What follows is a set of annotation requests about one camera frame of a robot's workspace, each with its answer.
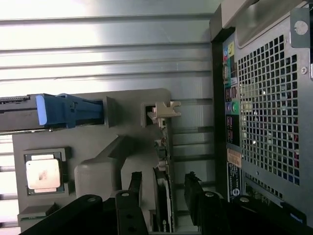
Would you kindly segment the black open PC case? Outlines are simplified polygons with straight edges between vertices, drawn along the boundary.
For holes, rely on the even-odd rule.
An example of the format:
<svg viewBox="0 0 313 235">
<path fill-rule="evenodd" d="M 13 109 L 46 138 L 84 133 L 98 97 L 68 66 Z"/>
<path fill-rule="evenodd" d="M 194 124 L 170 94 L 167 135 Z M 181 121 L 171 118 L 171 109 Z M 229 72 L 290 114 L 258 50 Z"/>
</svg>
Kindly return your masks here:
<svg viewBox="0 0 313 235">
<path fill-rule="evenodd" d="M 313 235 L 313 0 L 222 0 L 210 36 L 221 233 Z"/>
</svg>

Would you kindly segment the grey plastic parts rack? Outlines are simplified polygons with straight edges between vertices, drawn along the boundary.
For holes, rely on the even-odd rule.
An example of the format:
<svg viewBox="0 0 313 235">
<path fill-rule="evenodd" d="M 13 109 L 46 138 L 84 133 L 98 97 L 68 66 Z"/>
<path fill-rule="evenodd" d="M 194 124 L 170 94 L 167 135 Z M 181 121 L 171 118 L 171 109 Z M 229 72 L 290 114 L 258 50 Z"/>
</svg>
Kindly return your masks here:
<svg viewBox="0 0 313 235">
<path fill-rule="evenodd" d="M 155 210 L 153 169 L 159 162 L 154 144 L 161 138 L 161 131 L 157 125 L 146 123 L 145 109 L 157 102 L 169 104 L 170 92 L 131 90 L 89 93 L 82 97 L 104 102 L 104 124 L 13 136 L 18 224 L 22 231 L 41 221 L 52 205 L 64 207 L 85 194 L 108 199 L 114 190 L 127 189 L 133 172 L 142 173 L 140 206 L 146 224 L 151 224 L 150 213 Z M 65 190 L 30 195 L 26 155 L 50 152 L 64 154 Z"/>
</svg>

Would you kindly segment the hard disk in blue caddy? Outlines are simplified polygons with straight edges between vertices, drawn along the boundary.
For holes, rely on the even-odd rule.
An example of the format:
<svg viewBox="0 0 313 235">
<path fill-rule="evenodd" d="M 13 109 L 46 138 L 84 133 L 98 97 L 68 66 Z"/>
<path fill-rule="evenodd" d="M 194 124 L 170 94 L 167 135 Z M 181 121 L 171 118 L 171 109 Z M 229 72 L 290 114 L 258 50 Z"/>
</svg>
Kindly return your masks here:
<svg viewBox="0 0 313 235">
<path fill-rule="evenodd" d="M 53 131 L 103 123 L 101 100 L 69 94 L 0 97 L 0 134 Z"/>
</svg>

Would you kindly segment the silver CPU chip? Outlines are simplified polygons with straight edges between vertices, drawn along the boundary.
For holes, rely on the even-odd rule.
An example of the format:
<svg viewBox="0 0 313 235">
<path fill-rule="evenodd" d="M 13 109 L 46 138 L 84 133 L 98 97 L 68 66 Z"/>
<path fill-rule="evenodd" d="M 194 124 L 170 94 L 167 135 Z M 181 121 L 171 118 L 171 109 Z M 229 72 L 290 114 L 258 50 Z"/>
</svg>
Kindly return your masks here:
<svg viewBox="0 0 313 235">
<path fill-rule="evenodd" d="M 29 195 L 65 191 L 61 153 L 25 154 L 27 191 Z"/>
</svg>

